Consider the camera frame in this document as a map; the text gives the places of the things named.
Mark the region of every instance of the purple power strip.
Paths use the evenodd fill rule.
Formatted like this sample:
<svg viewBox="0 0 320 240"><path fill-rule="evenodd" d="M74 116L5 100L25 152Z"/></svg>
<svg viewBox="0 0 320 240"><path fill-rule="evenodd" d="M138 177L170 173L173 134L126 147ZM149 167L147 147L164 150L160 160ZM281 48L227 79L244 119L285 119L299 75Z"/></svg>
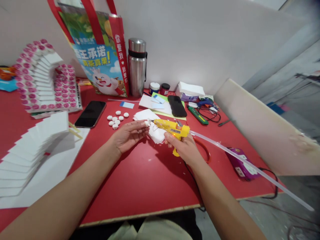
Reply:
<svg viewBox="0 0 320 240"><path fill-rule="evenodd" d="M251 161L249 160L249 158L247 158L242 149L230 148L230 150L251 163ZM258 174L257 171L250 167L248 164L241 162L239 159L227 152L226 155L240 178L245 179L247 181L251 181L257 177L260 177L260 174Z"/></svg>

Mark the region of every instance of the printed bag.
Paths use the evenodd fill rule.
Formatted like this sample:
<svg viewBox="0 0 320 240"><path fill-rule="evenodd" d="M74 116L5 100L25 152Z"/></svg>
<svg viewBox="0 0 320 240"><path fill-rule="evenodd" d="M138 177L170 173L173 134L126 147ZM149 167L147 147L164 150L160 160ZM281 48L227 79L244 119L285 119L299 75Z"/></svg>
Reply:
<svg viewBox="0 0 320 240"><path fill-rule="evenodd" d="M76 57L97 94L128 97L128 64L122 18L113 0L107 0L112 14L96 12L90 0L84 8L48 0L51 11L68 38Z"/></svg>

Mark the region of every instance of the black jar lid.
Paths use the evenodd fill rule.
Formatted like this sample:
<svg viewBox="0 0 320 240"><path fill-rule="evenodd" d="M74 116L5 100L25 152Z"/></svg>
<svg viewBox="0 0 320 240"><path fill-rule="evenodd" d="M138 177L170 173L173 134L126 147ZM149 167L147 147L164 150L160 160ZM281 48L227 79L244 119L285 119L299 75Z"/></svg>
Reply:
<svg viewBox="0 0 320 240"><path fill-rule="evenodd" d="M165 90L169 90L169 89L170 89L170 85L167 84L167 83L162 83L162 84L161 84L161 87L162 87L163 89L165 89Z"/></svg>

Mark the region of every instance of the green paper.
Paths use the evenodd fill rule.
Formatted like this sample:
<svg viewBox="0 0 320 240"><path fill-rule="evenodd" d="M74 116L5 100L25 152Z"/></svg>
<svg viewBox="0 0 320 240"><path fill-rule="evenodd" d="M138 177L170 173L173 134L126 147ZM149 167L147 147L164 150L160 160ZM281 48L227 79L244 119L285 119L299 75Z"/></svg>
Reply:
<svg viewBox="0 0 320 240"><path fill-rule="evenodd" d="M152 97L153 97L154 95L158 95L159 97L161 97L162 99L164 99L166 102L169 102L169 101L168 101L168 98L167 98L166 96L163 96L163 95L161 95L161 94L159 94L159 93L153 92L153 93L152 93ZM160 114L160 115L163 115L163 116L166 116L166 117L171 117L171 118L180 119L180 120L184 120L184 121L187 120L186 117L180 118L180 117L175 117L175 116L173 116L172 114L166 114L166 113L158 112L157 110L153 110L153 109L150 109L150 110L151 110L152 112L154 112L155 114Z"/></svg>

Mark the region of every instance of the table edge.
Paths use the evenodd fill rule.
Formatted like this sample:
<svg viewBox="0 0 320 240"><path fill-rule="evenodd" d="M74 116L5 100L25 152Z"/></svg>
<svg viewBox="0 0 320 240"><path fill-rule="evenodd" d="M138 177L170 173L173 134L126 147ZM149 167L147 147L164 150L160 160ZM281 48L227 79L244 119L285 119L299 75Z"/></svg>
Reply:
<svg viewBox="0 0 320 240"><path fill-rule="evenodd" d="M274 193L268 193L268 194L254 196L254 197L266 197L266 196L271 196L271 195L274 195ZM253 197L237 198L237 201L246 200L246 199L249 199L249 198L253 198ZM136 219L136 218L142 218L142 217L149 217L149 216L154 216L154 215L159 215L159 214L178 212L178 211L182 211L182 210L190 210L190 209L195 209L195 208L200 208L200 207L203 207L203 205L194 204L194 205L189 205L189 206L184 206L184 207L169 208L169 209L156 211L156 212L142 213L142 214L131 215L131 216L104 219L104 220L100 220L100 221L81 224L79 226L79 228L98 226L98 225L114 223L114 222L120 222L120 221L126 221L126 220L131 220L131 219Z"/></svg>

